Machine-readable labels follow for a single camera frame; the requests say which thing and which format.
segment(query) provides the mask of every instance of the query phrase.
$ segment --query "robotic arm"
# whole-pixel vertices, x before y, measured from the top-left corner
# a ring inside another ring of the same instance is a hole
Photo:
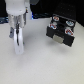
[[[24,52],[22,29],[26,25],[25,1],[29,0],[5,0],[11,33],[14,33],[14,46],[16,54]],[[39,0],[30,0],[30,4],[37,4]]]

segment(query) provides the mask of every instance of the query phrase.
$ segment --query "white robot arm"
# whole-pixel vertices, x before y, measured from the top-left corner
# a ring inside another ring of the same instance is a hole
[[[10,27],[14,30],[14,46],[16,54],[24,52],[22,29],[26,25],[25,1],[29,0],[5,0]],[[30,0],[31,4],[37,4],[39,0]]]

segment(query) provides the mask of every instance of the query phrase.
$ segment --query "white table surface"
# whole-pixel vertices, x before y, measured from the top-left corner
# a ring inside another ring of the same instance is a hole
[[[46,36],[50,20],[28,20],[23,55],[14,52],[9,24],[0,25],[0,84],[84,84],[84,27],[76,23],[68,47]]]

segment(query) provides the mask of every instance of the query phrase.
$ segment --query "black object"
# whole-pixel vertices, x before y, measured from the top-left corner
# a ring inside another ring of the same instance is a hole
[[[66,22],[67,21],[71,21],[73,22],[73,25],[68,25]],[[72,30],[72,32],[74,32],[74,27],[75,27],[75,23],[76,23],[76,10],[75,10],[75,6],[67,4],[67,3],[60,3],[56,10],[54,11],[54,14],[52,16],[52,20],[50,22],[50,24],[56,22],[57,23],[57,28],[53,29],[51,27],[47,27],[47,33],[46,35],[54,38],[54,36],[56,36],[56,39],[60,39],[58,37],[61,37],[61,39],[59,40],[60,42],[63,39],[63,43],[68,45],[68,46],[72,46],[72,43],[74,41],[74,36],[72,35],[68,35],[65,33],[65,29],[66,27],[70,28]]]

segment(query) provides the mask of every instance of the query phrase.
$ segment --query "black electronic device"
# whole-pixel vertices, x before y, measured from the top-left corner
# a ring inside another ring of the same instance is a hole
[[[76,23],[75,6],[60,3],[53,13],[52,20],[47,27],[46,35],[53,40],[72,46],[74,41],[74,27]]]

